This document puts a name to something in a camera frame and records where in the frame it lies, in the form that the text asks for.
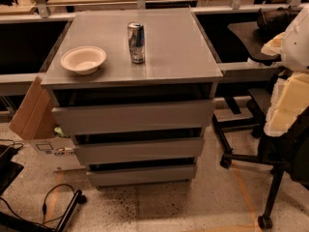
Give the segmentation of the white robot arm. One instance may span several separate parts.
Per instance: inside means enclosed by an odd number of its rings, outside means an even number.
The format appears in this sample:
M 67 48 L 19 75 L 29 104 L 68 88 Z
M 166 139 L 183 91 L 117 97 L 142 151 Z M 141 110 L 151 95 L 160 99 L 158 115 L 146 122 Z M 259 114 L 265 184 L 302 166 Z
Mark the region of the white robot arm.
M 309 7 L 304 7 L 287 29 L 262 47 L 266 55 L 279 54 L 286 80 L 274 84 L 264 132 L 278 137 L 288 131 L 309 106 Z

